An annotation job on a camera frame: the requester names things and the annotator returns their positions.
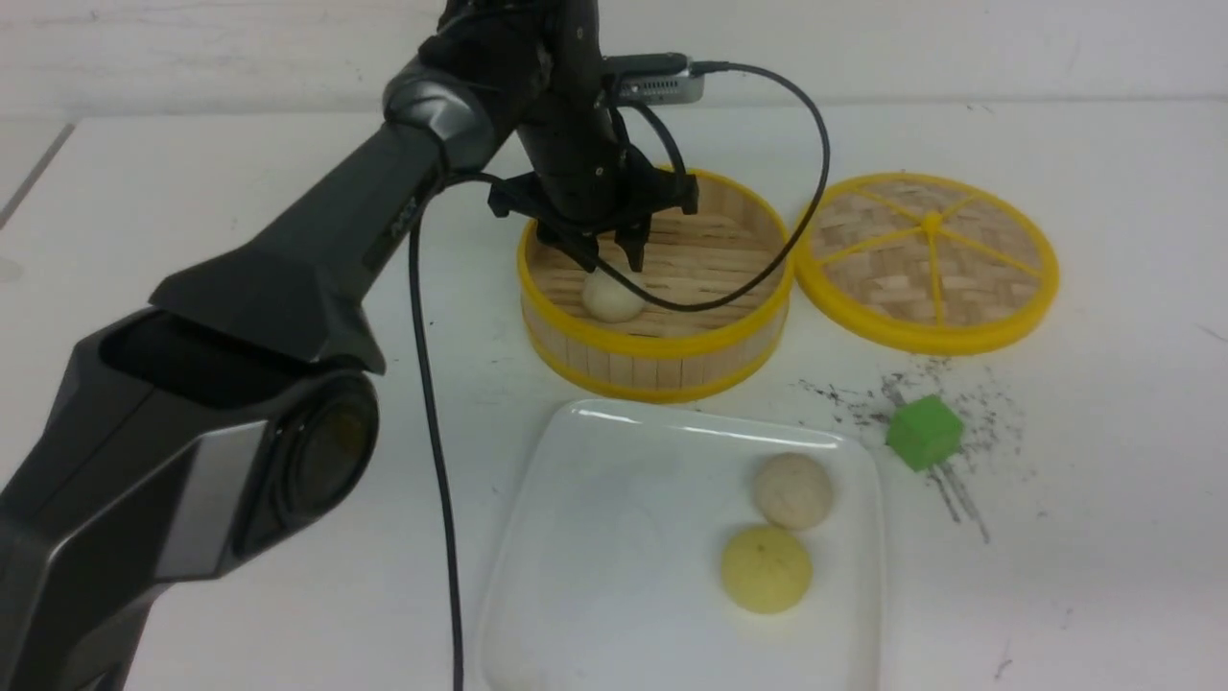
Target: bamboo steamer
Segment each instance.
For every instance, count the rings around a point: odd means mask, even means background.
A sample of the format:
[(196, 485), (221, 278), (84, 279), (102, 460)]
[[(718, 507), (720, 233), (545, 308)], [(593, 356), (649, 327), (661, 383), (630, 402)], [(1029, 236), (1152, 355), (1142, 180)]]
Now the bamboo steamer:
[(893, 349), (969, 356), (1030, 333), (1057, 293), (1057, 257), (1023, 212), (919, 173), (847, 179), (798, 244), (798, 281), (836, 323)]
[[(652, 218), (645, 286), (675, 302), (727, 295), (764, 269), (788, 230), (758, 194), (726, 177), (695, 173), (699, 212)], [(705, 312), (648, 304), (624, 323), (602, 323), (581, 303), (587, 274), (562, 252), (537, 242), (535, 221), (521, 238), (521, 306), (538, 356), (564, 379), (603, 396), (657, 404), (691, 401), (750, 377), (771, 356), (788, 313), (792, 259), (738, 299)], [(607, 261), (625, 266), (613, 233)]]

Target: green cube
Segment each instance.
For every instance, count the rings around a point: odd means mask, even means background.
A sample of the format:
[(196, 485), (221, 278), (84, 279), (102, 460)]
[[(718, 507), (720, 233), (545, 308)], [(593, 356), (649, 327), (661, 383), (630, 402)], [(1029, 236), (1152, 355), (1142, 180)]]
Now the green cube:
[(964, 423), (937, 396), (926, 396), (895, 411), (887, 446), (910, 469), (921, 473), (959, 450)]

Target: white plate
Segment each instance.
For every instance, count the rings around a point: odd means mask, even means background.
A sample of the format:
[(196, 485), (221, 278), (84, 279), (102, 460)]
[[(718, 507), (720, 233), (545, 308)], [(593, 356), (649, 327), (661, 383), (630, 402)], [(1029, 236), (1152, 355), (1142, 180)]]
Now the white plate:
[[(758, 465), (801, 452), (835, 487), (798, 534), (814, 560), (793, 610), (759, 616), (723, 593), (726, 540), (763, 523)], [(878, 471), (835, 434), (624, 401), (550, 422), (503, 538), (475, 639), (491, 691), (879, 685), (883, 512)]]

